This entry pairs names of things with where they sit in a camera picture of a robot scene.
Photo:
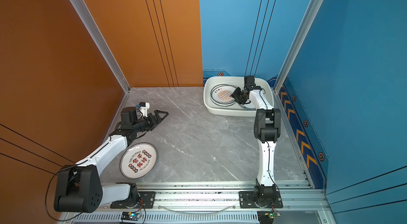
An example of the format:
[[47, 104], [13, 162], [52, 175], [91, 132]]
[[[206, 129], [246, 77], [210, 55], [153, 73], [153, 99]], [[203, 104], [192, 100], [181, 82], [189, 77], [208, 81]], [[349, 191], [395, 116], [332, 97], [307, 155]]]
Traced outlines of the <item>plate with orange sunburst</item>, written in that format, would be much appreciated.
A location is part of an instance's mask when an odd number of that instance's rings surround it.
[[236, 87], [232, 85], [216, 85], [210, 92], [210, 99], [218, 106], [231, 106], [236, 103], [235, 98], [232, 96], [235, 90]]

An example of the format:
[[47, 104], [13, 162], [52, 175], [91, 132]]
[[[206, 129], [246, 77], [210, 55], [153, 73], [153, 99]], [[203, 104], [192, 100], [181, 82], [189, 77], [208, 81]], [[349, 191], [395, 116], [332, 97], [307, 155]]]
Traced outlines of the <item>large plate red characters circles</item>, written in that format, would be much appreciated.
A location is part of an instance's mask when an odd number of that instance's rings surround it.
[[149, 174], [156, 166], [158, 152], [149, 143], [139, 143], [129, 148], [120, 162], [124, 177], [139, 179]]

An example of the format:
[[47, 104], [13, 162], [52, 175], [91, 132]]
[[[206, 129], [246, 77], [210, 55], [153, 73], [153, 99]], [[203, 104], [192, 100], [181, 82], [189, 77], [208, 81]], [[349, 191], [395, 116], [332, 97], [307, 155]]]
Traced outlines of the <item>small green rim text plate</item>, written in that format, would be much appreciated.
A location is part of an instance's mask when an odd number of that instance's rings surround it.
[[239, 106], [240, 106], [242, 109], [248, 110], [248, 111], [255, 111], [255, 110], [256, 110], [254, 104], [251, 103], [251, 102], [250, 102], [250, 103], [247, 103], [247, 104], [239, 104]]

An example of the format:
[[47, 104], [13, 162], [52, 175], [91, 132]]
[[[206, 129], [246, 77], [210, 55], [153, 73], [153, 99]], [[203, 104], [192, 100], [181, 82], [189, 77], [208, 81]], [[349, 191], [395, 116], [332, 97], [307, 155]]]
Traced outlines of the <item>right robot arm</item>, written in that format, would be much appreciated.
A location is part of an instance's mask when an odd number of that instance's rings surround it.
[[250, 102], [256, 110], [253, 134], [259, 145], [259, 170], [254, 187], [254, 202], [261, 208], [283, 207], [280, 189], [274, 176], [275, 148], [281, 135], [281, 111], [269, 103], [259, 86], [239, 87], [232, 97], [238, 104]]

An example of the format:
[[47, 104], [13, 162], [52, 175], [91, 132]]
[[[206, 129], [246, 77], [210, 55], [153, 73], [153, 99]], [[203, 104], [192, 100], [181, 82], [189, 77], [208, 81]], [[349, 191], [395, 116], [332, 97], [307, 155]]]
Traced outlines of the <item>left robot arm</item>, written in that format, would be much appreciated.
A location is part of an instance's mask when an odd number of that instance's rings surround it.
[[83, 160], [63, 166], [58, 173], [54, 197], [57, 212], [92, 213], [106, 204], [125, 208], [141, 206], [141, 196], [135, 183], [102, 185], [103, 170], [137, 139], [153, 131], [168, 117], [166, 111], [148, 112], [147, 104], [122, 109], [121, 120], [108, 139]]

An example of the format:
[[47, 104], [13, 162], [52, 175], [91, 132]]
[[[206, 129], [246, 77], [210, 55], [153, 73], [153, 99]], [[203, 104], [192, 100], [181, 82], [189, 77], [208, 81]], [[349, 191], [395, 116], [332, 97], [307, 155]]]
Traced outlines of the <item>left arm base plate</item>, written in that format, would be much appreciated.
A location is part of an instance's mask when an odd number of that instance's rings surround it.
[[137, 192], [130, 198], [122, 201], [113, 202], [111, 209], [152, 209], [155, 202], [156, 193], [154, 191]]

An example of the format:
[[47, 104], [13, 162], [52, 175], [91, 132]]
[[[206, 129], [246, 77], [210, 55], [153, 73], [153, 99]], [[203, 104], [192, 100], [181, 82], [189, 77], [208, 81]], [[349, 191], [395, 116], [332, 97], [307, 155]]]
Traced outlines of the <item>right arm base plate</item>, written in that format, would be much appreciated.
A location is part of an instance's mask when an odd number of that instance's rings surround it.
[[258, 208], [258, 209], [282, 209], [283, 200], [279, 192], [272, 197], [255, 197], [253, 191], [240, 191], [238, 193], [240, 208]]

